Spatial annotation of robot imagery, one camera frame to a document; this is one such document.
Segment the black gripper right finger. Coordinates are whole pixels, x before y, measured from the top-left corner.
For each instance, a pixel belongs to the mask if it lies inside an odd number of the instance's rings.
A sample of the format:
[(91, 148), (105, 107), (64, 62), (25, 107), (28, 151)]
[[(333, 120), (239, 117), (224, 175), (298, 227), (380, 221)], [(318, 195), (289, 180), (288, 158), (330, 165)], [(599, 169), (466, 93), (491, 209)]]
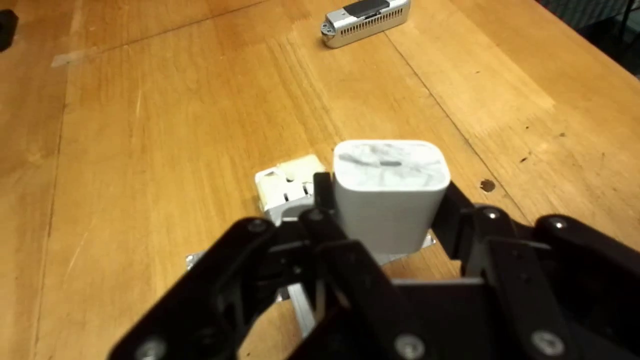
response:
[(526, 360), (637, 360), (640, 253), (566, 215), (522, 225), (447, 186), (431, 231)]

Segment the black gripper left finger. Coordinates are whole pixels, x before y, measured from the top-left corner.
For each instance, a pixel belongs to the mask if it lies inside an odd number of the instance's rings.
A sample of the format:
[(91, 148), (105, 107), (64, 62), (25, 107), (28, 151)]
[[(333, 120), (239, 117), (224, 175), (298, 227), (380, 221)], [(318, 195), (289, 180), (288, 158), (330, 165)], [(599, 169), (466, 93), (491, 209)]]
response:
[(439, 349), (399, 287), (333, 221), (326, 172), (296, 221), (234, 223), (111, 346), (108, 360), (237, 360), (275, 294), (298, 285), (318, 324), (289, 360), (438, 360)]

